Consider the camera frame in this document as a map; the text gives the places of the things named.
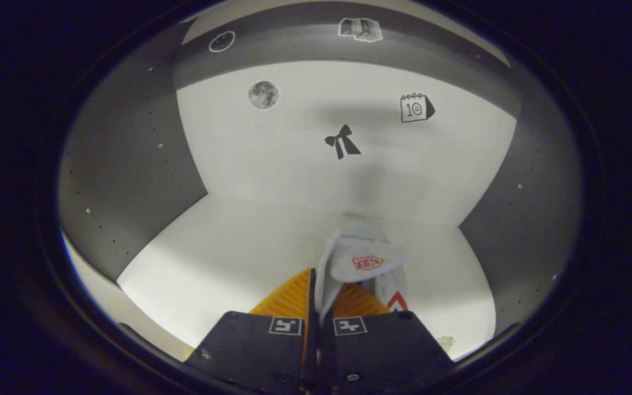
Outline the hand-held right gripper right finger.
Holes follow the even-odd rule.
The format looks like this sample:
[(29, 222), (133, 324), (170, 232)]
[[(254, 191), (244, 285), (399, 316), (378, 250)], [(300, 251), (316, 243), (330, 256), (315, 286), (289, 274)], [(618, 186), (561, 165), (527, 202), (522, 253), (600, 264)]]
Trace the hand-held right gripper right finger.
[(413, 312), (390, 312), (359, 284), (341, 288), (319, 328), (321, 394), (401, 393), (453, 367)]

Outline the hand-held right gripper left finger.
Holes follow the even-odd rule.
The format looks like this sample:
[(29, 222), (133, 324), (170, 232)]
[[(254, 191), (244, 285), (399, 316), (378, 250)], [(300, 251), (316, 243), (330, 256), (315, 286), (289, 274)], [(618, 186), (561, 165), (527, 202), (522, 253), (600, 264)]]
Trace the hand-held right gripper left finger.
[(242, 390), (307, 394), (318, 385), (315, 270), (306, 268), (248, 313), (226, 312), (186, 364)]

